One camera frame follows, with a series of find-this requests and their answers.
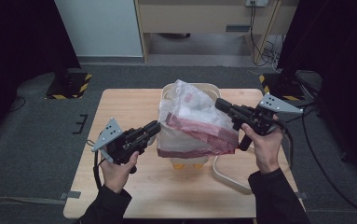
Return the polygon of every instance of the wooden table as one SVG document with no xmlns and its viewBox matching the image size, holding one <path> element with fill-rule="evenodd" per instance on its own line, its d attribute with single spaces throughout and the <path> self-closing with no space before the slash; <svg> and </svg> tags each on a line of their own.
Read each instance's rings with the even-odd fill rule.
<svg viewBox="0 0 357 224">
<path fill-rule="evenodd" d="M 262 98 L 259 90 L 222 89 L 221 97 L 232 104 L 256 106 Z M 89 139 L 96 141 L 110 118 L 115 118 L 123 131 L 143 127 L 158 119 L 161 89 L 114 89 L 103 93 Z M 97 195 L 92 167 L 94 154 L 85 145 L 71 191 L 79 198 L 68 198 L 64 215 L 82 216 Z M 212 174 L 213 157 L 200 169 L 186 166 L 175 170 L 169 159 L 157 154 L 156 142 L 145 149 L 138 160 L 138 171 L 131 175 L 125 189 L 132 201 L 125 218 L 234 218 L 255 217 L 253 194 L 245 195 L 217 181 Z M 280 163 L 294 190 L 295 181 L 283 151 Z M 251 150 L 236 150 L 234 155 L 220 156 L 218 171 L 248 186 L 248 176 L 257 170 Z"/>
</svg>

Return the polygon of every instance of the white wall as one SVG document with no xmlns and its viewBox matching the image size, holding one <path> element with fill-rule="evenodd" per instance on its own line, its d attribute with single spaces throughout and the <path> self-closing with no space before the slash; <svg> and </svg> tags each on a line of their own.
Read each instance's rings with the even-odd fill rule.
<svg viewBox="0 0 357 224">
<path fill-rule="evenodd" d="M 77 56 L 143 57 L 133 0 L 55 0 Z"/>
</svg>

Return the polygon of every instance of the metal bracket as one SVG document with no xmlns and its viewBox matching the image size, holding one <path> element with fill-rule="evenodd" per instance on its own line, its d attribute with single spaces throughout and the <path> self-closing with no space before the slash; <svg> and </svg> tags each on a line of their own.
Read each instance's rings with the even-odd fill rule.
<svg viewBox="0 0 357 224">
<path fill-rule="evenodd" d="M 269 92 L 263 96 L 263 99 L 260 101 L 259 106 L 274 111 L 276 113 L 292 113 L 292 114 L 302 114 L 303 109 L 299 109 L 293 105 L 290 105 L 279 98 L 271 95 Z"/>
<path fill-rule="evenodd" d="M 114 118 L 111 118 L 97 139 L 97 142 L 91 148 L 91 151 L 95 152 L 98 149 L 105 147 L 108 143 L 117 139 L 121 134 L 123 134 L 123 132 L 117 124 L 117 121 Z"/>
<path fill-rule="evenodd" d="M 246 0 L 245 6 L 247 7 L 266 7 L 268 0 Z"/>
<path fill-rule="evenodd" d="M 309 195 L 306 192 L 295 192 L 295 195 L 297 196 L 297 198 L 305 200 L 309 197 Z"/>
<path fill-rule="evenodd" d="M 68 193 L 62 192 L 60 194 L 60 199 L 61 200 L 67 200 L 68 198 L 76 198 L 78 199 L 80 197 L 80 192 L 79 191 L 68 191 Z"/>
</svg>

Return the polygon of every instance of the black curtain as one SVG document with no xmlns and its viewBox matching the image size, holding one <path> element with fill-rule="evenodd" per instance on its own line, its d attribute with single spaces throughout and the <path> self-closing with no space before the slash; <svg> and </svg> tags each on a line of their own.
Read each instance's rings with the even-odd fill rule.
<svg viewBox="0 0 357 224">
<path fill-rule="evenodd" d="M 279 67 L 291 65 L 289 57 L 305 34 L 297 69 L 315 71 L 323 78 L 317 99 L 323 119 L 349 159 L 357 161 L 357 1 L 301 0 Z"/>
<path fill-rule="evenodd" d="M 0 122 L 25 80 L 80 68 L 53 0 L 0 0 Z"/>
</svg>

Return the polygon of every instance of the hand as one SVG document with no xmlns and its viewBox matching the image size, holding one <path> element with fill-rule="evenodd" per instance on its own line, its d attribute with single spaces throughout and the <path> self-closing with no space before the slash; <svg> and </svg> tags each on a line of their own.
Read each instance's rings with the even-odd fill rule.
<svg viewBox="0 0 357 224">
<path fill-rule="evenodd" d="M 132 167 L 137 164 L 139 152 L 136 151 L 130 156 L 128 163 L 123 165 L 118 165 L 110 163 L 108 161 L 103 161 L 100 166 L 103 170 L 104 184 L 113 192 L 120 193 L 125 187 L 128 179 L 129 173 Z"/>
<path fill-rule="evenodd" d="M 278 163 L 278 153 L 282 141 L 281 129 L 276 128 L 274 132 L 266 136 L 261 136 L 255 133 L 248 124 L 242 124 L 241 128 L 254 142 L 256 165 L 259 167 L 260 173 L 264 175 L 280 168 Z"/>
</svg>

